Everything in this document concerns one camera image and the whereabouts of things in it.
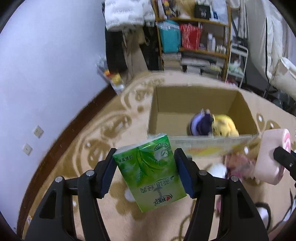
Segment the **teal bag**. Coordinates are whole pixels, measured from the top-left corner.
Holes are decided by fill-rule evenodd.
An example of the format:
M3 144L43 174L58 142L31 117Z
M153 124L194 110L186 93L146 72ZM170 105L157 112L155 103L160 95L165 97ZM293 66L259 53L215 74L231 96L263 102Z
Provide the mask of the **teal bag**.
M166 20L158 22L164 53L177 53L181 46L181 31L177 22Z

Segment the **yellow plush toy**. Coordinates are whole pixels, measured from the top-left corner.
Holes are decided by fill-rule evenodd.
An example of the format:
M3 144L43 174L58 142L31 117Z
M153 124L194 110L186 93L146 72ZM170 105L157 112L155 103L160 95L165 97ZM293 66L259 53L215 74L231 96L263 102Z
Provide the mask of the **yellow plush toy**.
M239 136L233 120L224 114L213 115L212 134L214 136Z

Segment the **cream folded mattress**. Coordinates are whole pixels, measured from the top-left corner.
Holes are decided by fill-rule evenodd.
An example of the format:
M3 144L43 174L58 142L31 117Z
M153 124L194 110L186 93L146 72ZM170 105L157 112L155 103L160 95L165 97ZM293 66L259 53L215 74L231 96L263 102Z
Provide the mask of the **cream folded mattress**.
M270 1L245 1L249 56L268 83L295 99L295 36Z

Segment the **green tissue pack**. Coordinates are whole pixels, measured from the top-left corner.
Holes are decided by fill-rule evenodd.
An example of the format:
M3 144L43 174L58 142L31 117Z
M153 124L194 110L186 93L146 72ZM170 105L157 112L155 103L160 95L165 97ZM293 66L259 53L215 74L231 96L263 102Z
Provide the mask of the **green tissue pack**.
M122 147L113 158L141 212L186 197L166 134Z

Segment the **lower wall socket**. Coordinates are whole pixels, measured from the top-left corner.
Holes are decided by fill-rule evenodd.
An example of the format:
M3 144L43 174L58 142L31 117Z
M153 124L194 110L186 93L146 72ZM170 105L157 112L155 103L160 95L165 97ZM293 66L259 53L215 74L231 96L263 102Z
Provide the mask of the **lower wall socket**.
M33 148L29 144L24 144L23 146L23 152L27 155L30 156Z

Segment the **white fluffy penguin plush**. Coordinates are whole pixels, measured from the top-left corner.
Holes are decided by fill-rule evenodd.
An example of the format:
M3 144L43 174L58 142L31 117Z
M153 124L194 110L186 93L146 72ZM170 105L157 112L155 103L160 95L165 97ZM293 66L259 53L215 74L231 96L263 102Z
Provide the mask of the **white fluffy penguin plush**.
M213 177L225 178L227 174L227 168L222 163L212 164L207 172L210 173Z

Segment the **white metal cart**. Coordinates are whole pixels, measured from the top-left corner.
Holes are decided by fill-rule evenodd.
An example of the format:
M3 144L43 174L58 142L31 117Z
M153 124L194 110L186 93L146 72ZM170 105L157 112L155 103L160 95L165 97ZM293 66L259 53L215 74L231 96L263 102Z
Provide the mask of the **white metal cart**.
M248 49L240 44L231 43L225 81L241 88L248 60Z

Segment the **wall socket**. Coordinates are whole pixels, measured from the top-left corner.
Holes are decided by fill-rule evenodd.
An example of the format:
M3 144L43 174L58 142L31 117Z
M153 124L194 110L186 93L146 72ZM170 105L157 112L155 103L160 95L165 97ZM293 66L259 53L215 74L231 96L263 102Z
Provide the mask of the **wall socket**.
M33 148L29 144L24 144L23 146L23 152L27 155L30 156Z
M33 134L37 137L37 138L41 138L41 136L43 135L44 133L44 130L39 126L37 125L34 130L33 130Z

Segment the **pink swirl roll pillow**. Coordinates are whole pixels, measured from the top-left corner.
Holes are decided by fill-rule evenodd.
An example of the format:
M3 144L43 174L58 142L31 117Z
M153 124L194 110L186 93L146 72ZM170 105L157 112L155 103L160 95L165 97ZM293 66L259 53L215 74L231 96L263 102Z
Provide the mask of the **pink swirl roll pillow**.
M264 131L254 168L256 179L271 185L277 185L281 181L285 168L273 157L273 153L278 147L290 153L291 141L288 129L278 128Z

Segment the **black box labelled 40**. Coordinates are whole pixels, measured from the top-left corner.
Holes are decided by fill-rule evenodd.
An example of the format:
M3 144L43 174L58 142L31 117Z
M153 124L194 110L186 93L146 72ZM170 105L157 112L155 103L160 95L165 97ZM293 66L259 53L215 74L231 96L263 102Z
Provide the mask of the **black box labelled 40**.
M211 9L210 6L204 4L195 4L194 16L198 19L210 20Z

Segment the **wooden bookshelf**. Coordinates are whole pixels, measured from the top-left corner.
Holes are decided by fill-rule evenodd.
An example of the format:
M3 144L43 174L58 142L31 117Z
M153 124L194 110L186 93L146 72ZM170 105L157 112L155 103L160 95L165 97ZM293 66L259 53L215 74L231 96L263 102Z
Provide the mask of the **wooden bookshelf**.
M152 1L162 70L227 79L231 11L226 1Z

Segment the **purple haired plush doll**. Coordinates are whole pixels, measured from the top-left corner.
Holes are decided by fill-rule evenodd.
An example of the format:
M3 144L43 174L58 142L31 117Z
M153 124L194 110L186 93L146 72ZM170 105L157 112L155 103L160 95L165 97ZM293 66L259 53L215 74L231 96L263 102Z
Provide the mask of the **purple haired plush doll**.
M213 116L209 109L201 110L193 116L189 124L192 136L210 136L212 134Z

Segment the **pink packaged plush doll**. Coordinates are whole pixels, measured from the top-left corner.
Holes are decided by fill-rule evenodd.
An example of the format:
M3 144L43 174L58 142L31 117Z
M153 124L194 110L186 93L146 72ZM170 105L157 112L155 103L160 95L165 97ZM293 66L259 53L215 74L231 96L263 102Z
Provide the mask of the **pink packaged plush doll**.
M256 161L242 154L229 154L224 158L227 168L227 177L237 176L242 179L254 179Z

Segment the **cardboard box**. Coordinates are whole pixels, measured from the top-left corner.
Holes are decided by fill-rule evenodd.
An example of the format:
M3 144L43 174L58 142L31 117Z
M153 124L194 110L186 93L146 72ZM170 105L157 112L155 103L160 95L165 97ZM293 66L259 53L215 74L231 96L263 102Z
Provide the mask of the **cardboard box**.
M218 117L234 122L233 132L214 133ZM244 147L258 137L250 108L238 90L205 86L158 86L152 96L149 136L164 133L171 148L188 156L219 156Z

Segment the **white puffer jacket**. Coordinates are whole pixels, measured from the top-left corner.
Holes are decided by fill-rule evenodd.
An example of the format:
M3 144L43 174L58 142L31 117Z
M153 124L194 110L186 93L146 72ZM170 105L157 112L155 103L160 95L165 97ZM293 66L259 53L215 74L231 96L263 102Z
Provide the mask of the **white puffer jacket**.
M154 26L156 16L151 1L105 1L105 27L110 32Z

